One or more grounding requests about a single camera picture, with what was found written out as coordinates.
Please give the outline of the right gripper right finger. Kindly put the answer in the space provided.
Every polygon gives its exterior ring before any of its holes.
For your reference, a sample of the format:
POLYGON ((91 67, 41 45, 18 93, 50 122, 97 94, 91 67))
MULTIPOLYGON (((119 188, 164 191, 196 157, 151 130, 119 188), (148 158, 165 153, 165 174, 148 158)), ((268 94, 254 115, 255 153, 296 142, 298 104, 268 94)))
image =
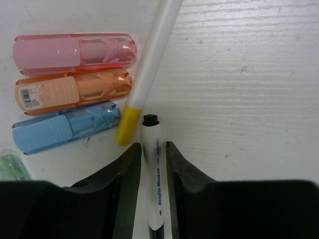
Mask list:
POLYGON ((319 188, 307 180, 216 181, 166 144, 175 239, 316 239, 319 188))

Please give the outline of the black capped marker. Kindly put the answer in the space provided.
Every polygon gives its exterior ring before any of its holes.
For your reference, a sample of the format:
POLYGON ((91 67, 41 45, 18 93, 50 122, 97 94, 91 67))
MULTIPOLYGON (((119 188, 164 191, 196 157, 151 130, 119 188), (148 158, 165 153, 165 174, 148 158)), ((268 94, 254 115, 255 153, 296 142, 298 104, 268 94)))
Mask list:
POLYGON ((164 146, 157 115, 144 115, 142 140, 150 238, 164 238, 163 176, 164 146))

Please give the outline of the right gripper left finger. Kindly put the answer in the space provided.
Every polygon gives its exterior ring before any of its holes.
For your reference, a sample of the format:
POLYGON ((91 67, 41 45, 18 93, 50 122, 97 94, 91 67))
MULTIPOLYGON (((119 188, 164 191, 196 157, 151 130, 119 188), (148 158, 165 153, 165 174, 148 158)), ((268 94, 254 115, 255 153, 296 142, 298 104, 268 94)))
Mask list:
POLYGON ((130 239, 141 156, 141 145, 133 143, 118 159, 70 187, 1 182, 1 238, 130 239))

